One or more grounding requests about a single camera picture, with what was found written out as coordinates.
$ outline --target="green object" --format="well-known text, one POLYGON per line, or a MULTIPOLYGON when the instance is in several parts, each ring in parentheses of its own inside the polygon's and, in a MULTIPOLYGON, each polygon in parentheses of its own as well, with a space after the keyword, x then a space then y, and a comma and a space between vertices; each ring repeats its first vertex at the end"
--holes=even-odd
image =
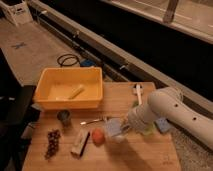
POLYGON ((151 123, 143 132, 143 135, 150 135, 155 131, 155 125, 154 123, 151 123))
POLYGON ((138 106, 138 101, 137 101, 137 100, 134 101, 133 104, 132 104, 132 107, 133 107, 133 108, 136 107, 136 106, 138 106))

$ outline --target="red apple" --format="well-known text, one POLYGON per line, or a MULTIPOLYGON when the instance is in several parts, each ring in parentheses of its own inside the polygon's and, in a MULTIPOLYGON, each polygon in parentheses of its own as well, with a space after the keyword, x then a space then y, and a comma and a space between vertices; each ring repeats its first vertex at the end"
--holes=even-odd
POLYGON ((100 128, 95 128, 92 131, 92 141, 95 145, 99 146, 104 143, 105 137, 104 137, 104 132, 100 128))

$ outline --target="black wall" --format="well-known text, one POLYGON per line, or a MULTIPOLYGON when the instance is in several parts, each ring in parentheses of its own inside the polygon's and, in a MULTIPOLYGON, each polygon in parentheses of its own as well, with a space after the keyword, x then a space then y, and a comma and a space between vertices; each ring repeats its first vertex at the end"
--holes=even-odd
POLYGON ((98 0, 42 0, 213 100, 213 45, 98 0))

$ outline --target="black cable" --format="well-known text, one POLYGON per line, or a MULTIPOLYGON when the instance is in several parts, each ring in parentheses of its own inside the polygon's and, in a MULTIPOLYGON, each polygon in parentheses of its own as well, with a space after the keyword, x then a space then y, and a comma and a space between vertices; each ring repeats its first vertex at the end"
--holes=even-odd
POLYGON ((80 59, 78 58, 78 56, 68 53, 68 54, 59 56, 57 59, 57 63, 60 65, 60 67, 68 67, 68 66, 73 66, 77 63, 80 64, 80 59), (65 64, 65 62, 69 59, 75 59, 76 61, 70 64, 65 64))

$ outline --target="bunch of grapes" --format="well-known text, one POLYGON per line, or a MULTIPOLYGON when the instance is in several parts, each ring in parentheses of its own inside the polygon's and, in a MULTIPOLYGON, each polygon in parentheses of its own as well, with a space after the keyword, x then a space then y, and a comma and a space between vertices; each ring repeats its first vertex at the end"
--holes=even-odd
POLYGON ((48 132, 48 148, 45 154, 45 159, 50 159, 59 149, 59 138, 61 137, 59 130, 53 130, 48 132))

